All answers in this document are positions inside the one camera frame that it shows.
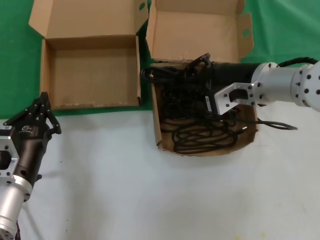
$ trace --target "black wire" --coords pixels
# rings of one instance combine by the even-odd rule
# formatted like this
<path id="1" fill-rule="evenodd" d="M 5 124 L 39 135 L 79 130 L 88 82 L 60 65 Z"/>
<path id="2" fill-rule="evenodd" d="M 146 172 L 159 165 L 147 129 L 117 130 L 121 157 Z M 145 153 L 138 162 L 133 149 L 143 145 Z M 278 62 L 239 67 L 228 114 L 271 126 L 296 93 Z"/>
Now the black wire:
<path id="1" fill-rule="evenodd" d="M 19 223 L 18 221 L 16 221 L 16 235 L 15 235 L 15 238 L 14 240 L 21 240 L 21 236 L 20 236 L 20 227 L 19 227 Z"/>
<path id="2" fill-rule="evenodd" d="M 298 57 L 289 61 L 285 61 L 279 64 L 279 67 L 284 68 L 294 64 L 313 64 L 315 65 L 318 60 L 310 57 Z"/>

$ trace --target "cardboard box flap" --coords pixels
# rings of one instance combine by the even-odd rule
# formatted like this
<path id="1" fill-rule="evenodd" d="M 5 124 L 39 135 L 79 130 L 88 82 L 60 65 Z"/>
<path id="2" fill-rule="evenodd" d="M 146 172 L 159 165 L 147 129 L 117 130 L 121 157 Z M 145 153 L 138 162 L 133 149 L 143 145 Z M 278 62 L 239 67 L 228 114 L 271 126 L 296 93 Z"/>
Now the cardboard box flap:
<path id="1" fill-rule="evenodd" d="M 210 53 L 216 62 L 239 62 L 253 49 L 251 14 L 237 15 L 244 7 L 243 0 L 154 0 L 146 34 L 151 57 L 184 62 Z"/>
<path id="2" fill-rule="evenodd" d="M 254 48 L 254 35 L 251 14 L 237 16 L 238 56 L 244 58 Z"/>
<path id="3" fill-rule="evenodd" d="M 29 25 L 43 37 L 47 36 L 54 0 L 34 0 Z"/>
<path id="4" fill-rule="evenodd" d="M 47 39 L 84 38 L 135 35 L 147 18 L 145 0 L 35 0 L 29 24 Z"/>
<path id="5" fill-rule="evenodd" d="M 134 0 L 134 31 L 137 33 L 142 25 L 148 20 L 147 0 Z"/>
<path id="6" fill-rule="evenodd" d="M 156 9 L 162 12 L 190 14 L 240 14 L 245 9 L 245 0 L 156 0 Z"/>

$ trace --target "empty cardboard box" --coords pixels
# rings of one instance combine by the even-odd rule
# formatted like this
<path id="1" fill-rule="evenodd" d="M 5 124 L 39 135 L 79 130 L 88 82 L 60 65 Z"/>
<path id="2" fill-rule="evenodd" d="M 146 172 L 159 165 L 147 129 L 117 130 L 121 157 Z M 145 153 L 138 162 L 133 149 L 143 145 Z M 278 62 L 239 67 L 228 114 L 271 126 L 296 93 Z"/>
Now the empty cardboard box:
<path id="1" fill-rule="evenodd" d="M 137 31 L 146 0 L 34 0 L 29 25 L 44 36 L 40 91 L 52 108 L 138 106 Z"/>
<path id="2" fill-rule="evenodd" d="M 152 0 L 146 41 L 151 57 L 167 62 L 155 65 L 181 67 L 206 53 L 215 62 L 238 63 L 254 47 L 251 14 L 241 14 L 244 9 L 245 0 Z M 161 132 L 161 86 L 153 84 L 151 90 L 156 144 L 173 152 L 171 134 Z M 255 107 L 240 108 L 242 119 L 257 119 Z M 247 146 L 257 126 L 237 123 L 237 129 L 243 127 L 247 131 L 233 147 L 192 156 L 224 155 Z"/>

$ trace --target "white table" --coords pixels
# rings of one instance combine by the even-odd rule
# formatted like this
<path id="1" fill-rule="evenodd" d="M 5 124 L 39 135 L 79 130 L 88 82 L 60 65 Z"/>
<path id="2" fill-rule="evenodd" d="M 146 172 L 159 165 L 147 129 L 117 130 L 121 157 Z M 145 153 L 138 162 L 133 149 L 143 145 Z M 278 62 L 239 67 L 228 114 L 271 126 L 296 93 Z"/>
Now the white table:
<path id="1" fill-rule="evenodd" d="M 59 117 L 22 240 L 320 239 L 320 113 L 258 115 L 299 131 L 262 126 L 232 154 L 181 157 L 156 147 L 151 111 Z"/>

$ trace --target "black cable on robot arm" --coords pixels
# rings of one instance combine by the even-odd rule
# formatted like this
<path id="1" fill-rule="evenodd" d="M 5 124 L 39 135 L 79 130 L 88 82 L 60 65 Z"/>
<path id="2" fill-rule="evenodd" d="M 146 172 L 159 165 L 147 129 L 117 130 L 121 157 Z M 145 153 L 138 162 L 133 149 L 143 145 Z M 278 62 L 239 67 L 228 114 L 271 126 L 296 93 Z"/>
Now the black cable on robot arm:
<path id="1" fill-rule="evenodd" d="M 315 65 L 318 60 L 310 57 L 298 57 L 289 61 L 285 61 L 279 64 L 279 67 L 284 68 L 295 64 L 313 64 Z"/>

